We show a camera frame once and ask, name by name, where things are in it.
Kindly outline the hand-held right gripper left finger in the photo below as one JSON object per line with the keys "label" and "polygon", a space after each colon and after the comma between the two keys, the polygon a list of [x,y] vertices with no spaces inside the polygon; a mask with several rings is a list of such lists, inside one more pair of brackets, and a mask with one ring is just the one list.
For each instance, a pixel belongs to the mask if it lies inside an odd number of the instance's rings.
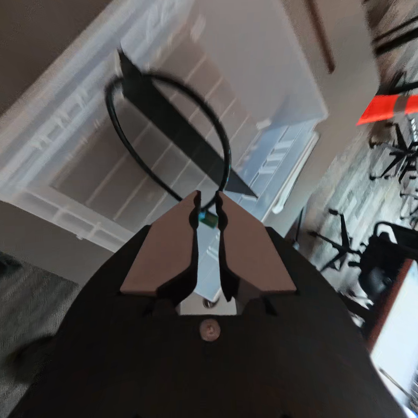
{"label": "hand-held right gripper left finger", "polygon": [[201,192],[193,191],[149,227],[120,287],[125,295],[167,299],[178,306],[197,285]]}

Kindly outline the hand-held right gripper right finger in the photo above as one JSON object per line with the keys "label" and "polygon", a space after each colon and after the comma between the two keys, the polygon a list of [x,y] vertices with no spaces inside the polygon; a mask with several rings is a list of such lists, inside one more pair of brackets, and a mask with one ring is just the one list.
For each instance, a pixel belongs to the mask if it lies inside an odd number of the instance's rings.
{"label": "hand-held right gripper right finger", "polygon": [[219,275],[228,302],[296,292],[262,222],[221,191],[217,192],[217,215]]}

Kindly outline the clear plastic bin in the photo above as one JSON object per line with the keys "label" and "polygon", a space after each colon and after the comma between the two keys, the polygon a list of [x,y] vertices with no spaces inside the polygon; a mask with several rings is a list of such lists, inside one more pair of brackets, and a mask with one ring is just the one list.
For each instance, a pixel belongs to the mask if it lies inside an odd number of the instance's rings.
{"label": "clear plastic bin", "polygon": [[286,200],[328,116],[282,1],[112,2],[1,121],[1,202],[46,223],[31,233],[1,215],[21,249],[4,237],[1,248],[80,285],[176,204],[109,120],[118,50],[212,106],[231,144],[228,195],[260,220]]}

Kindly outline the black office chair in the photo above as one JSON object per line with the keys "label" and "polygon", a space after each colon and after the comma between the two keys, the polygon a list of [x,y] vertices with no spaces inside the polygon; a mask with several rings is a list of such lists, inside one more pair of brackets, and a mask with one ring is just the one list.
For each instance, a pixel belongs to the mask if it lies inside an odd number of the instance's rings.
{"label": "black office chair", "polygon": [[329,243],[332,248],[336,249],[337,255],[334,256],[332,259],[330,259],[320,270],[321,273],[323,273],[326,269],[334,269],[336,271],[340,271],[343,263],[346,261],[348,255],[361,255],[362,253],[358,250],[354,250],[351,247],[352,244],[352,238],[348,234],[346,220],[343,213],[340,213],[339,211],[328,208],[328,213],[330,215],[336,216],[340,218],[340,224],[341,224],[341,243],[337,243],[332,241],[331,239],[315,232],[315,231],[308,231],[308,235],[310,235],[313,238],[319,238],[327,243]]}
{"label": "black office chair", "polygon": [[372,302],[394,284],[406,259],[418,259],[418,232],[378,222],[360,256],[358,283]]}

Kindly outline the white top desk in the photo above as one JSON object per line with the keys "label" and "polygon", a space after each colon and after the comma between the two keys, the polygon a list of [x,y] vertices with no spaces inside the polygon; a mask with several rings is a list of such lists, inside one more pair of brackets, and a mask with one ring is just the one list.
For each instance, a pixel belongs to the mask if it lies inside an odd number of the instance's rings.
{"label": "white top desk", "polygon": [[379,377],[394,399],[406,410],[417,376],[418,272],[410,264],[394,304],[371,352]]}

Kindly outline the red and grey bar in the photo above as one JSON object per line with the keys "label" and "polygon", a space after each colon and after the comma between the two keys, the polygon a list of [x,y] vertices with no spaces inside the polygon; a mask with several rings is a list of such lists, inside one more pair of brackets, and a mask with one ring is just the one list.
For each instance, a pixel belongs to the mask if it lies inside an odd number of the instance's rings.
{"label": "red and grey bar", "polygon": [[386,121],[396,115],[410,115],[418,112],[418,95],[376,95],[369,103],[356,126]]}

